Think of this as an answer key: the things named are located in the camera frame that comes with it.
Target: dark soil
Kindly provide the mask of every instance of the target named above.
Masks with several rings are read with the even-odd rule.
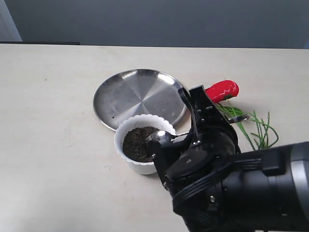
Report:
[[[126,156],[137,162],[152,162],[152,154],[148,154],[146,138],[158,131],[154,127],[135,128],[129,131],[124,139],[122,149]]]

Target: spoon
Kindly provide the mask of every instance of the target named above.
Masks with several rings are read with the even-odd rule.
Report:
[[[236,116],[236,117],[233,117],[233,118],[230,118],[228,120],[228,122],[230,124],[232,123],[237,123],[237,122],[243,122],[243,121],[246,121],[250,118],[249,114],[243,114],[243,115],[239,115],[239,116]],[[185,132],[185,133],[181,133],[181,134],[176,134],[176,135],[173,135],[165,130],[158,130],[158,131],[155,131],[153,132],[151,135],[149,135],[147,138],[146,138],[146,142],[149,142],[151,140],[155,140],[155,141],[158,141],[158,142],[172,142],[174,139],[180,137],[180,136],[183,136],[183,135],[187,135],[189,133],[189,131]]]

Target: table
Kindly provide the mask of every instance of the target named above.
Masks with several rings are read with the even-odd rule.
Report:
[[[187,231],[158,177],[126,166],[92,108],[104,80],[134,68],[187,88],[234,80],[231,102],[270,111],[279,145],[309,140],[308,50],[1,44],[0,231]],[[241,133],[239,145],[250,150]]]

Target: metal plate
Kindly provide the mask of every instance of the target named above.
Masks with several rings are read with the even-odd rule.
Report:
[[[93,107],[101,122],[116,130],[126,119],[142,114],[163,117],[176,125],[186,106],[178,95],[183,86],[166,73],[135,69],[116,74],[97,89]]]

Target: white bowl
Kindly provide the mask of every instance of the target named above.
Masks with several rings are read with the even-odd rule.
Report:
[[[176,134],[173,126],[164,118],[156,115],[136,115],[125,120],[118,129],[114,137],[115,148],[117,152],[127,161],[129,167],[142,175],[148,175],[156,172],[153,162],[137,162],[128,158],[122,149],[122,145],[126,134],[135,128],[155,127],[162,131],[167,131],[171,134]]]

